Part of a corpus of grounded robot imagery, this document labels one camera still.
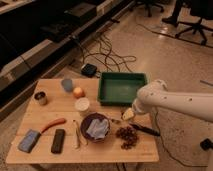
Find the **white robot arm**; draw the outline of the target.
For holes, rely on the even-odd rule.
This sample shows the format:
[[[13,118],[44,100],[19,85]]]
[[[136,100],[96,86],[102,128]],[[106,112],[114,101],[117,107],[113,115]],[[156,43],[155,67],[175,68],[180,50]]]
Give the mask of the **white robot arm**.
[[[154,107],[213,123],[213,93],[171,92],[163,80],[157,79],[137,91],[131,110],[134,114],[145,114]]]

